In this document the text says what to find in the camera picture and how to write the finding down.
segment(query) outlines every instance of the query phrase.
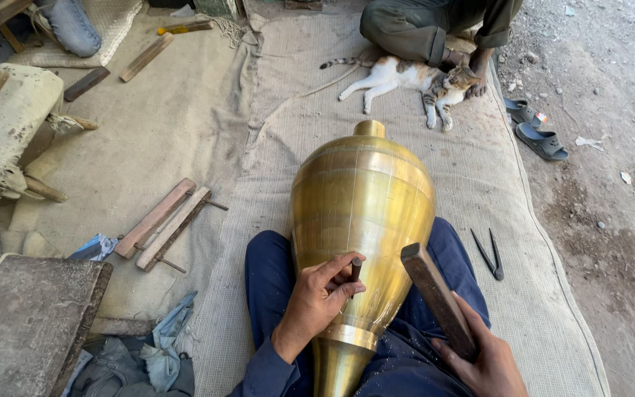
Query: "hand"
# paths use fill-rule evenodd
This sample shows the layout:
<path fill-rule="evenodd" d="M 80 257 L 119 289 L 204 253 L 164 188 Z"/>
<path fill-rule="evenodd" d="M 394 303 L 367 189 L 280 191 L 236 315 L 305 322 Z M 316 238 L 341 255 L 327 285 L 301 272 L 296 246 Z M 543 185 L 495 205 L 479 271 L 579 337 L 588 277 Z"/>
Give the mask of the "hand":
<path fill-rule="evenodd" d="M 505 340 L 494 336 L 479 313 L 452 291 L 455 301 L 469 324 L 480 353 L 474 364 L 460 358 L 445 341 L 433 338 L 431 343 L 442 360 L 477 397 L 527 397 L 524 380 L 516 367 L 514 355 Z"/>
<path fill-rule="evenodd" d="M 348 252 L 298 274 L 286 314 L 271 334 L 276 353 L 288 364 L 330 324 L 349 297 L 366 291 L 361 280 L 347 282 L 355 257 L 366 260 L 362 254 Z"/>

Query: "dirt ground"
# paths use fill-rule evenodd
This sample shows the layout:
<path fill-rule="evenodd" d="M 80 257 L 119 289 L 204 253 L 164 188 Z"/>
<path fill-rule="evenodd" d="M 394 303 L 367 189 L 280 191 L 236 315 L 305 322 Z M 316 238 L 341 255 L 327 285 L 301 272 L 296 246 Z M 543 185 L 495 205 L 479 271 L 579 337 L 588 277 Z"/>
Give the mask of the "dirt ground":
<path fill-rule="evenodd" d="M 541 60 L 530 63 L 528 51 Z M 531 96 L 549 117 L 542 130 L 557 132 L 570 153 L 546 162 L 519 142 L 535 214 L 567 269 L 612 393 L 635 396 L 635 1 L 525 1 L 498 76 L 505 96 Z M 521 85 L 507 92 L 513 83 Z M 604 151 L 576 146 L 579 136 L 601 140 Z"/>

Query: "paper scrap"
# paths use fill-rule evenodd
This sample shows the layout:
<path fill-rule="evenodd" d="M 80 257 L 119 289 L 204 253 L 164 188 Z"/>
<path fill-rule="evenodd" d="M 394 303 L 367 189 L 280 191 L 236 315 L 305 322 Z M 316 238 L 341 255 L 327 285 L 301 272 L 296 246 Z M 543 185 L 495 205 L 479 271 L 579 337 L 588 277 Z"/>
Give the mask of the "paper scrap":
<path fill-rule="evenodd" d="M 192 8 L 190 8 L 189 4 L 186 4 L 178 11 L 173 11 L 171 13 L 171 16 L 176 18 L 182 18 L 184 16 L 195 16 L 195 12 Z"/>
<path fill-rule="evenodd" d="M 575 144 L 577 144 L 577 146 L 589 145 L 589 146 L 592 146 L 593 148 L 603 152 L 604 149 L 602 149 L 602 147 L 599 146 L 597 143 L 602 143 L 602 141 L 601 140 L 592 140 L 592 139 L 582 138 L 581 136 L 578 136 L 577 139 L 575 139 Z"/>

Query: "person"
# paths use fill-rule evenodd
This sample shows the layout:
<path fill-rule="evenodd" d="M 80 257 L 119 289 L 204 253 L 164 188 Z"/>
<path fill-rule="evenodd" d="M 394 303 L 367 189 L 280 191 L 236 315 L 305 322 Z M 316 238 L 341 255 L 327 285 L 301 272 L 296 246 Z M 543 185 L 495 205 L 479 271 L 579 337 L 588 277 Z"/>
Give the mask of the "person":
<path fill-rule="evenodd" d="M 480 354 L 474 364 L 450 349 L 418 289 L 411 287 L 359 381 L 359 396 L 527 396 L 508 344 L 489 330 L 486 302 L 469 257 L 454 228 L 436 218 L 428 254 L 463 311 Z M 308 346 L 354 294 L 368 289 L 347 282 L 348 252 L 303 269 L 296 280 L 288 240 L 260 232 L 246 249 L 246 300 L 256 354 L 234 397 L 312 396 L 313 363 Z"/>
<path fill-rule="evenodd" d="M 409 61 L 459 65 L 461 60 L 481 80 L 465 96 L 487 92 L 489 59 L 496 47 L 509 40 L 511 21 L 523 0 L 375 0 L 364 8 L 362 36 L 384 50 Z M 445 48 L 446 32 L 461 32 L 483 21 L 474 36 L 471 54 Z"/>
<path fill-rule="evenodd" d="M 87 17 L 81 0 L 35 0 L 35 3 L 66 50 L 82 58 L 97 53 L 101 37 Z"/>

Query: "yellow handle tool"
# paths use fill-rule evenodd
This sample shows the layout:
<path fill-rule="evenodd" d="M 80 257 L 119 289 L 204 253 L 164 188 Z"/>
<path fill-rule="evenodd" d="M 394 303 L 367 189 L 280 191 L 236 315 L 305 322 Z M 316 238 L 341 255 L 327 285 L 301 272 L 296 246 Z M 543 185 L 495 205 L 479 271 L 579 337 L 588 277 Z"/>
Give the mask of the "yellow handle tool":
<path fill-rule="evenodd" d="M 158 28 L 157 32 L 159 36 L 163 36 L 163 33 L 170 32 L 174 35 L 179 33 L 195 32 L 195 31 L 208 31 L 215 27 L 215 23 L 212 21 L 197 21 L 188 23 L 179 23 L 178 25 L 164 26 Z"/>

